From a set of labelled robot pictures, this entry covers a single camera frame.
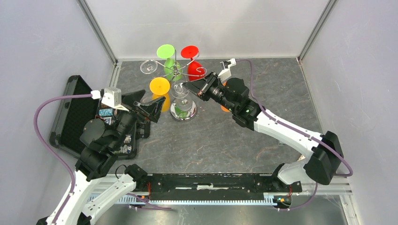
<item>yellow cup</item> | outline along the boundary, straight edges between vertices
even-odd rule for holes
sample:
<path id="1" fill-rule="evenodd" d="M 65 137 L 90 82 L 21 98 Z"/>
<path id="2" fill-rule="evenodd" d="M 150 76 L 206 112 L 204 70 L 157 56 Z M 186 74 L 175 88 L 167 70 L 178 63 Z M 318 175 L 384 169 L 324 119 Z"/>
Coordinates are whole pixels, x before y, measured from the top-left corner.
<path id="1" fill-rule="evenodd" d="M 221 109 L 224 111 L 224 112 L 230 112 L 227 108 L 225 108 L 224 106 L 221 106 Z"/>
<path id="2" fill-rule="evenodd" d="M 149 89 L 155 95 L 165 95 L 170 90 L 170 83 L 164 77 L 156 77 L 149 83 Z"/>

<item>red wire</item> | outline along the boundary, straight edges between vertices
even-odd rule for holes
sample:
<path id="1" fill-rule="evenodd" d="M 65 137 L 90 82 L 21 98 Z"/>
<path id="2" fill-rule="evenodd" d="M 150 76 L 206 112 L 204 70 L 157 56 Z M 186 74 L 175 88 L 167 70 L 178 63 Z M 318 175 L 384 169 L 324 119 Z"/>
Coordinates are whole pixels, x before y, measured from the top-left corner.
<path id="1" fill-rule="evenodd" d="M 149 200 L 151 199 L 151 183 L 150 182 L 148 182 L 148 198 L 149 198 Z"/>
<path id="2" fill-rule="evenodd" d="M 291 188 L 291 185 L 289 185 L 289 194 L 287 195 L 287 197 L 289 198 L 292 194 L 293 194 L 293 190 Z"/>

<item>marble pattern surface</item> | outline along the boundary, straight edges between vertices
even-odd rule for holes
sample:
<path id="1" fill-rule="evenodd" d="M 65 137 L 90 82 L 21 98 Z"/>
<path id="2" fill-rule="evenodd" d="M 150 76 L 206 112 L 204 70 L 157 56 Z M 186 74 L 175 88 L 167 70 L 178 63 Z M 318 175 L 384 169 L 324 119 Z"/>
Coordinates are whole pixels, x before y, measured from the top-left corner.
<path id="1" fill-rule="evenodd" d="M 301 127 L 320 132 L 319 122 L 296 59 L 251 59 L 255 66 L 254 91 L 265 107 Z M 199 60 L 208 71 L 220 72 L 222 60 Z M 123 93 L 145 89 L 143 102 L 151 100 L 149 82 L 164 75 L 163 68 L 145 75 L 140 61 L 123 62 L 117 87 Z M 231 69 L 250 88 L 248 62 L 238 62 Z M 121 164 L 138 164 L 148 173 L 270 173 L 280 163 L 297 161 L 300 153 L 276 139 L 242 128 L 210 100 L 192 96 L 198 115 L 189 122 L 177 122 L 169 111 L 151 125 L 148 139 L 140 139 L 138 155 L 132 160 L 117 161 L 110 173 Z"/>

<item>purple cable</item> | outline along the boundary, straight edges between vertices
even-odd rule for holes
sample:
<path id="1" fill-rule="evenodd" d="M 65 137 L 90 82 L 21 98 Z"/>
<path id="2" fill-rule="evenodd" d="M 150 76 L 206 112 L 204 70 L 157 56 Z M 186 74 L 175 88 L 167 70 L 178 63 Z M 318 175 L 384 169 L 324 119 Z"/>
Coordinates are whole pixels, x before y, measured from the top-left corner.
<path id="1" fill-rule="evenodd" d="M 257 101 L 257 104 L 259 104 L 261 111 L 262 111 L 270 120 L 276 122 L 276 118 L 274 118 L 274 117 L 272 117 L 271 115 L 269 115 L 269 114 L 265 111 L 265 107 L 262 105 L 262 103 L 260 102 L 260 100 L 258 100 L 258 99 L 254 96 L 254 91 L 253 91 L 253 75 L 254 75 L 254 68 L 253 68 L 252 61 L 250 61 L 250 60 L 248 60 L 248 59 L 238 59 L 238 60 L 236 60 L 236 62 L 240 62 L 240 61 L 247 61 L 247 62 L 250 63 L 250 94 L 251 94 L 251 96 L 254 98 L 254 100 Z M 309 134 L 307 134 L 307 133 L 305 133 L 305 132 L 303 132 L 303 131 L 301 131 L 301 130 L 299 130 L 299 129 L 296 129 L 296 128 L 290 126 L 289 124 L 286 124 L 286 123 L 284 123 L 284 122 L 282 122 L 282 121 L 278 121 L 278 123 L 281 124 L 282 126 L 286 127 L 286 128 L 289 128 L 289 129 L 291 129 L 291 130 L 293 130 L 293 131 L 299 133 L 299 134 L 302 134 L 303 136 L 305 136 L 305 137 L 307 137 L 307 138 L 310 137 Z M 343 157 L 341 157 L 341 155 L 339 155 L 333 148 L 329 147 L 327 144 L 325 144 L 325 143 L 322 142 L 321 140 L 318 140 L 318 139 L 316 139 L 316 138 L 314 138 L 314 137 L 311 137 L 311 140 L 316 141 L 317 143 L 319 143 L 319 144 L 321 144 L 323 147 L 325 147 L 327 150 L 329 150 L 330 152 L 332 152 L 333 155 L 335 155 L 339 160 L 341 160 L 341 162 L 347 167 L 347 169 L 348 169 L 348 171 L 349 171 L 348 174 L 336 174 L 336 176 L 347 176 L 347 177 L 352 176 L 352 173 L 353 173 L 353 172 L 352 172 L 352 168 L 351 168 L 350 165 L 347 163 L 347 161 L 346 161 Z M 310 199 L 308 199 L 308 201 L 307 201 L 306 203 L 304 203 L 304 204 L 302 204 L 302 205 L 299 205 L 299 206 L 296 206 L 296 207 L 293 207 L 293 208 L 289 208 L 289 209 L 279 209 L 279 208 L 278 208 L 278 210 L 281 210 L 281 211 L 290 211 L 290 210 L 296 210 L 296 209 L 299 209 L 299 208 L 301 208 L 301 207 L 304 207 L 304 206 L 308 205 L 308 204 L 309 204 L 310 202 L 312 202 L 312 200 L 315 198 L 315 194 L 316 194 L 316 191 L 317 191 L 317 190 L 318 190 L 318 183 L 315 183 L 314 193 L 312 194 L 312 196 L 310 197 Z"/>
<path id="2" fill-rule="evenodd" d="M 73 175 L 73 172 L 71 170 L 71 168 L 65 163 L 65 161 L 57 155 L 57 153 L 55 153 L 54 150 L 51 149 L 51 147 L 46 143 L 46 141 L 43 139 L 43 137 L 40 134 L 40 131 L 38 130 L 38 114 L 40 113 L 40 111 L 43 109 L 44 106 L 46 106 L 47 104 L 49 104 L 50 102 L 53 101 L 57 101 L 57 100 L 62 100 L 62 99 L 67 99 L 67 98 L 90 98 L 92 97 L 92 94 L 86 94 L 86 95 L 66 95 L 66 96 L 60 96 L 60 97 L 54 97 L 52 99 L 49 99 L 47 101 L 45 101 L 43 104 L 41 104 L 38 109 L 35 112 L 35 116 L 33 118 L 33 126 L 35 128 L 35 132 L 36 135 L 38 137 L 38 139 L 40 140 L 40 142 L 44 145 L 44 147 L 58 160 L 61 162 L 61 164 L 67 169 L 69 175 L 70 175 L 70 190 L 69 193 L 73 193 L 73 190 L 75 189 L 75 176 Z M 53 219 L 53 221 L 51 222 L 52 224 L 54 224 L 58 217 L 60 216 L 60 213 L 62 212 L 63 208 L 65 207 L 66 203 L 68 202 L 70 198 L 70 195 L 67 195 L 65 200 L 63 201 L 62 205 L 60 206 L 59 210 L 57 211 L 57 213 L 55 214 L 55 217 Z"/>
<path id="3" fill-rule="evenodd" d="M 127 193 L 126 195 L 133 196 L 133 197 L 135 197 L 136 199 L 138 199 L 140 202 L 145 203 L 145 205 L 150 205 L 150 206 L 153 207 L 153 208 L 138 208 L 138 209 L 140 209 L 140 210 L 172 210 L 172 208 L 163 208 L 163 207 L 159 207 L 159 206 L 150 204 L 147 200 L 145 200 L 145 199 L 143 199 L 143 198 L 140 198 L 140 197 L 138 197 L 137 195 L 132 194 L 132 193 Z"/>

